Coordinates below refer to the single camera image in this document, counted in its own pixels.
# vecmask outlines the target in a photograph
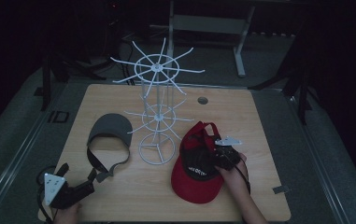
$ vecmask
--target metal clip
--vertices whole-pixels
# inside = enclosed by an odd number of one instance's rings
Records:
[[[239,140],[236,140],[232,137],[227,136],[224,139],[215,141],[215,144],[218,146],[234,146],[234,145],[241,145],[242,142]]]

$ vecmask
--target gray carpet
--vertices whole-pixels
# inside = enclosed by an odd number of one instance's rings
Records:
[[[158,45],[140,41],[137,44],[146,53],[159,53],[160,41],[153,41]],[[243,53],[248,74],[245,78],[236,75],[231,49],[194,46],[194,51],[179,61],[180,65],[187,69],[206,69],[206,72],[190,76],[182,74],[176,82],[241,88],[258,84],[277,72],[292,41],[292,38],[283,36],[249,36]],[[187,46],[177,45],[175,55],[187,50]],[[127,45],[121,46],[123,59],[127,59],[129,53]],[[139,57],[141,55],[134,51],[130,61]],[[85,90],[90,83],[95,83],[75,71],[70,72],[69,83],[53,83],[55,92],[60,87],[63,91],[54,93],[48,111],[40,112],[41,98],[33,96],[35,89],[41,86],[41,73],[37,72],[24,83],[0,118],[1,175],[22,148],[26,134],[37,124],[38,118],[47,119],[51,111],[70,113],[67,123],[43,122],[35,141],[28,144],[28,153],[18,168],[19,172],[2,197],[0,223],[41,223],[37,219],[36,175],[44,167],[56,164]],[[102,83],[121,79],[121,66],[99,71],[99,75],[107,77]],[[306,112],[308,124],[303,127],[294,114],[295,104],[278,91],[283,85],[284,80],[266,90],[254,91],[253,97],[281,182],[291,189],[286,193],[292,211],[288,223],[356,223],[356,171],[333,124],[309,99],[313,110]],[[325,179],[326,183],[333,184],[332,198],[329,196],[330,186],[324,184]],[[335,202],[333,194],[337,195],[343,211],[336,212],[331,206]]]

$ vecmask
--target red baseball cap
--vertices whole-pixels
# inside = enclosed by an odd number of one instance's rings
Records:
[[[179,156],[171,176],[174,192],[190,203],[209,203],[216,198],[224,182],[214,167],[214,140],[187,135],[180,143]]]

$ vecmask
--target white clip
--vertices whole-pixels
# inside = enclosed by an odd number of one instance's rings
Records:
[[[215,141],[215,144],[218,146],[233,146],[233,145],[241,145],[242,142],[239,140],[236,140],[232,137],[227,136],[224,139]]]
[[[44,199],[50,205],[66,180],[57,175],[44,174]]]

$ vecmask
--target wire spoke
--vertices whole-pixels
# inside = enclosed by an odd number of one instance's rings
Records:
[[[128,111],[124,111],[124,113],[129,114],[129,115],[136,115],[136,116],[143,116],[143,114],[138,114],[138,113],[132,113]]]
[[[172,109],[175,109],[176,107],[182,105],[184,102],[186,102],[186,100],[183,100],[182,102],[180,102],[179,104],[175,105],[173,108],[168,107],[168,110],[165,111],[165,113],[163,113],[163,115],[169,113],[170,111],[172,111]]]
[[[152,123],[152,122],[154,122],[154,121],[155,121],[155,119],[151,120],[151,121],[150,121],[150,122],[148,122],[148,123],[143,124],[142,126],[138,127],[138,128],[137,128],[137,129],[135,129],[135,130],[132,130],[132,131],[131,131],[131,132],[129,132],[129,133],[134,133],[134,132],[136,132],[137,130],[142,129],[142,128],[144,128],[144,127],[148,126],[149,124],[151,124],[151,123]]]
[[[157,128],[156,128],[156,130],[154,131],[154,136],[153,136],[153,140],[152,140],[152,142],[154,142],[154,140],[155,140],[155,137],[157,136],[157,135],[159,135],[159,134],[157,134],[160,130],[158,129],[159,127],[160,127],[160,121],[159,120],[157,120],[157,126],[156,126]]]
[[[137,50],[139,50],[139,52],[142,53],[143,56],[145,56],[145,58],[147,58],[151,64],[154,65],[154,62],[148,57],[148,55],[146,55],[146,54],[136,45],[136,43],[135,43],[134,41],[133,41],[132,43],[134,44],[135,48],[136,48]]]
[[[161,98],[161,104],[160,104],[160,108],[159,108],[159,110],[158,110],[158,114],[159,114],[159,115],[162,114],[161,111],[162,111],[163,105],[164,105],[164,97],[165,97],[165,89],[163,89],[163,97]]]
[[[182,93],[182,94],[185,94],[187,95],[186,92],[184,92],[176,83],[174,80],[172,80],[164,71],[161,71],[161,73],[163,73],[163,75],[169,79],[169,81]]]
[[[172,70],[172,71],[181,71],[181,72],[190,72],[190,73],[203,73],[205,70],[188,70],[183,68],[173,68],[173,67],[164,67],[165,70]]]
[[[136,74],[136,75],[134,75],[134,76],[132,76],[132,77],[127,77],[127,78],[124,78],[124,79],[122,79],[122,80],[118,80],[118,81],[113,81],[113,82],[115,82],[115,83],[121,83],[121,82],[123,82],[123,81],[126,81],[126,80],[129,80],[129,79],[131,79],[131,78],[133,78],[133,77],[139,77],[139,76],[141,76],[141,75],[144,75],[144,74],[146,74],[146,73],[148,73],[148,72],[151,72],[151,69],[149,69],[149,70],[147,70],[147,71],[144,71],[144,72],[141,72],[141,73],[138,73],[138,74]]]
[[[171,118],[171,117],[164,117],[164,119],[173,119],[173,120],[182,120],[182,121],[193,121],[194,119],[178,119],[178,118]]]
[[[130,65],[139,65],[139,66],[142,66],[142,67],[148,67],[148,68],[151,68],[151,65],[147,65],[147,64],[143,64],[143,63],[130,63],[130,62],[125,62],[125,61],[121,61],[121,60],[117,60],[113,57],[110,57],[111,60],[113,60],[114,62],[116,63],[127,63],[127,64],[130,64]]]
[[[169,125],[163,120],[163,123],[166,125],[166,127],[169,127]],[[172,130],[170,127],[169,127],[169,131],[171,131],[179,140],[181,140],[181,138],[178,136],[177,133],[174,132],[174,130]]]
[[[160,63],[161,59],[163,58],[164,47],[165,47],[165,38],[163,42],[163,47],[161,48],[160,57],[158,58],[158,63]]]
[[[171,63],[171,62],[175,62],[177,59],[179,59],[179,58],[181,58],[181,57],[183,57],[183,56],[189,54],[190,52],[192,52],[193,49],[194,49],[194,48],[189,49],[189,51],[187,51],[186,53],[183,53],[183,54],[177,56],[176,58],[171,58],[170,61],[168,61],[168,62],[166,62],[166,63],[163,63],[162,66],[164,66],[164,65],[166,65],[166,64],[168,64],[168,63]]]
[[[151,79],[151,83],[149,84],[148,92],[146,92],[146,97],[149,96],[149,92],[150,92],[150,90],[151,90],[152,84],[153,84],[154,79],[155,79],[156,76],[157,76],[157,72],[154,72],[154,76],[153,76],[153,78]]]
[[[155,111],[152,109],[151,105],[149,105],[149,103],[146,103],[146,106],[147,106],[146,108],[150,109],[154,114],[156,114]]]

